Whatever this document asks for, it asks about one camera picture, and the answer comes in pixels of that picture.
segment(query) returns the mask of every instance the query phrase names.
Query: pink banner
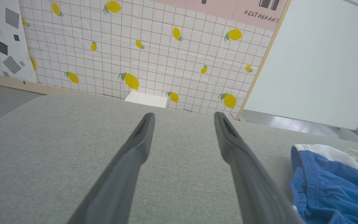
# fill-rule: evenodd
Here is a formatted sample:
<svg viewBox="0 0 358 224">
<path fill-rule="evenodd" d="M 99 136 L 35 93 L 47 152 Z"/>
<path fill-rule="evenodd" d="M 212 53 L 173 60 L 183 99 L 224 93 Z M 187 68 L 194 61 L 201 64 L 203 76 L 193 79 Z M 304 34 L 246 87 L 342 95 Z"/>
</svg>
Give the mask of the pink banner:
<svg viewBox="0 0 358 224">
<path fill-rule="evenodd" d="M 274 31 L 287 0 L 154 0 Z"/>
</svg>

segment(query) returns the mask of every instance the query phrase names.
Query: fabric texture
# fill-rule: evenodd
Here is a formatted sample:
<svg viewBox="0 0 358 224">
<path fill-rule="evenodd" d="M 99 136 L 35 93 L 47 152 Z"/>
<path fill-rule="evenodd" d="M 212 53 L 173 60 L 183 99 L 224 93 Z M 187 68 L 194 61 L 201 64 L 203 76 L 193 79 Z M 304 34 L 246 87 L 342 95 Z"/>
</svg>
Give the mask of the fabric texture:
<svg viewBox="0 0 358 224">
<path fill-rule="evenodd" d="M 147 112 L 156 120 L 152 148 L 128 223 L 241 223 L 213 116 L 91 95 L 41 96 L 0 118 L 0 223 L 66 223 Z M 358 150 L 344 140 L 231 123 L 288 197 L 294 143 Z"/>
<path fill-rule="evenodd" d="M 310 224 L 358 223 L 358 164 L 330 146 L 291 149 L 291 188 L 299 215 Z"/>
</svg>

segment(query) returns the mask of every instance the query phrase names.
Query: wooden baseboard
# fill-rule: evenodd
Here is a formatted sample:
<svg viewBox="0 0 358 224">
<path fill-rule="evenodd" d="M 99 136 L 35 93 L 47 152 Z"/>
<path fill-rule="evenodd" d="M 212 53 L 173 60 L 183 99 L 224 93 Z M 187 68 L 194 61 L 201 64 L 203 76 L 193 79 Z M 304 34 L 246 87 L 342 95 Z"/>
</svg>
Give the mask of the wooden baseboard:
<svg viewBox="0 0 358 224">
<path fill-rule="evenodd" d="M 29 92 L 41 93 L 44 95 L 49 95 L 49 94 L 85 94 L 82 92 L 75 92 L 75 91 L 70 91 L 70 90 L 66 90 L 66 89 L 41 85 L 41 84 L 34 83 L 34 82 L 24 82 L 24 81 L 20 81 L 16 78 L 6 77 L 6 76 L 2 76 L 2 75 L 0 75 L 0 86 L 16 88 L 16 89 L 20 89 L 20 90 L 29 91 Z"/>
</svg>

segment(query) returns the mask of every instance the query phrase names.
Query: blue fabric garment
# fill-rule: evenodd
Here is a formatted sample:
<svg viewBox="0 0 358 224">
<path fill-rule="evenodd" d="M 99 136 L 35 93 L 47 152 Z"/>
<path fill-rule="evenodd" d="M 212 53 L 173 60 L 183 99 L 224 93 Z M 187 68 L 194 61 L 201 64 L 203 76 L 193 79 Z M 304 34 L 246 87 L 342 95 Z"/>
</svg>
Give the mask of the blue fabric garment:
<svg viewBox="0 0 358 224">
<path fill-rule="evenodd" d="M 294 205 L 306 223 L 358 223 L 358 164 L 324 145 L 291 149 Z"/>
</svg>

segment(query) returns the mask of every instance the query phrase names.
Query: wooden edge trim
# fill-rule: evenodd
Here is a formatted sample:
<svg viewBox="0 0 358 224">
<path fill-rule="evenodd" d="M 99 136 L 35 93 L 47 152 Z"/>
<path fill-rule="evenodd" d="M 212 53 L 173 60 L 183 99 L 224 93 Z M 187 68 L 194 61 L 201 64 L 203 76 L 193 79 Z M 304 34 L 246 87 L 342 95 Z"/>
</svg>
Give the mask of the wooden edge trim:
<svg viewBox="0 0 358 224">
<path fill-rule="evenodd" d="M 55 88 L 47 85 L 42 85 L 34 82 L 25 82 L 12 77 L 6 77 L 0 75 L 0 86 L 6 86 L 9 88 L 16 88 L 29 92 L 41 93 L 44 95 L 49 94 L 85 94 L 82 92 L 76 92 L 61 88 Z"/>
<path fill-rule="evenodd" d="M 240 111 L 239 111 L 238 114 L 237 114 L 236 120 L 239 120 L 241 114 L 243 113 L 243 110 L 244 110 L 244 107 L 246 106 L 247 100 L 248 100 L 248 98 L 250 97 L 250 93 L 252 92 L 252 90 L 253 90 L 253 88 L 254 88 L 254 85 L 255 85 L 255 83 L 256 83 L 258 77 L 259 77 L 260 71 L 262 70 L 263 65 L 264 65 L 264 62 L 266 61 L 266 58 L 267 58 L 267 56 L 269 55 L 270 49 L 271 49 L 272 46 L 273 46 L 274 40 L 276 39 L 277 34 L 278 34 L 278 30 L 280 29 L 281 24 L 282 24 L 282 22 L 284 21 L 284 17 L 285 17 L 285 15 L 287 14 L 287 11 L 288 11 L 288 8 L 290 7 L 290 4 L 291 4 L 291 0 L 287 0 L 287 4 L 285 5 L 284 10 L 283 10 L 283 12 L 282 12 L 282 14 L 281 14 L 281 17 L 280 17 L 280 21 L 278 22 L 277 27 L 276 27 L 276 30 L 275 30 L 274 33 L 273 33 L 272 39 L 270 40 L 270 43 L 269 43 L 269 45 L 267 46 L 266 53 L 265 53 L 264 56 L 263 56 L 262 62 L 260 63 L 260 67 L 259 67 L 258 71 L 256 72 L 255 78 L 254 78 L 253 81 L 252 81 L 252 84 L 251 84 L 251 86 L 250 86 L 250 89 L 249 89 L 248 92 L 247 92 L 247 95 L 246 95 L 246 98 L 244 99 L 243 105 L 241 106 Z"/>
</svg>

